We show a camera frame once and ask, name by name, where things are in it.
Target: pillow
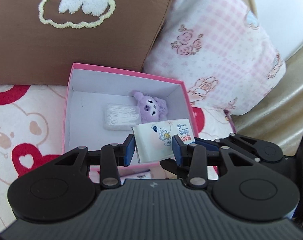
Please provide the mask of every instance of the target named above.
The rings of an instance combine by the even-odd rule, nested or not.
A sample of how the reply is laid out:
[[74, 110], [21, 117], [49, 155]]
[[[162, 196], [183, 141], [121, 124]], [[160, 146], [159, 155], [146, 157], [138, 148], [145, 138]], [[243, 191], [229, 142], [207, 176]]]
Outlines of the pillow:
[[0, 0], [0, 84], [68, 83], [73, 62], [140, 71], [172, 0]]
[[285, 62], [242, 0], [175, 0], [144, 72], [185, 82], [195, 107], [241, 115], [280, 81]]

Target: pink checkered pattern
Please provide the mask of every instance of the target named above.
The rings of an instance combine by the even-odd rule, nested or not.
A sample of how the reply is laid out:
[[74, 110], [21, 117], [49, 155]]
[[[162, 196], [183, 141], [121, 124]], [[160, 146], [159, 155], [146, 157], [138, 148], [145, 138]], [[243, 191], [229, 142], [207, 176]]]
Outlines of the pink checkered pattern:
[[183, 80], [193, 106], [240, 115], [276, 86], [285, 63], [242, 0], [175, 0], [144, 71]]

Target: box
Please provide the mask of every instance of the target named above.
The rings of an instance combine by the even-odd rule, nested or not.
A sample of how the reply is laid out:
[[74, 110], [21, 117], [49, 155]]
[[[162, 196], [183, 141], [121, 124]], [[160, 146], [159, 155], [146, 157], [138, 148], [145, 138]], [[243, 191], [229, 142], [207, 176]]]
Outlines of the box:
[[[149, 74], [102, 66], [74, 63], [69, 77], [63, 127], [63, 150], [87, 146], [100, 150], [110, 143], [123, 143], [132, 133], [124, 130], [105, 130], [104, 111], [107, 104], [133, 105], [137, 101], [132, 91], [163, 98], [168, 107], [168, 120], [188, 118], [194, 135], [197, 125], [182, 81]], [[119, 167], [121, 175], [148, 170], [157, 163], [139, 164], [134, 153], [130, 166]]]

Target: stuffed animal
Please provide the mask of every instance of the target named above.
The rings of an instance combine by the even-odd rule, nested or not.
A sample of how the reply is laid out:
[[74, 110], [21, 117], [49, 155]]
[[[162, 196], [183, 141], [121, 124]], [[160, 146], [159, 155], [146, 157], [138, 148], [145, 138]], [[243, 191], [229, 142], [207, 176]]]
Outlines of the stuffed animal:
[[165, 121], [168, 113], [166, 101], [160, 98], [144, 96], [142, 92], [134, 91], [134, 98], [138, 101], [142, 123]]

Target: brown pillow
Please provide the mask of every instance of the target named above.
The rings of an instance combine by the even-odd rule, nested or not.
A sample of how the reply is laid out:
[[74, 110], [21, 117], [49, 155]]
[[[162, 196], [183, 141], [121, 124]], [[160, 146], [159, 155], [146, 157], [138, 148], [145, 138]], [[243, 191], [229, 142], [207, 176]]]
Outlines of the brown pillow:
[[0, 84], [66, 85], [73, 62], [140, 71], [171, 1], [0, 0]]

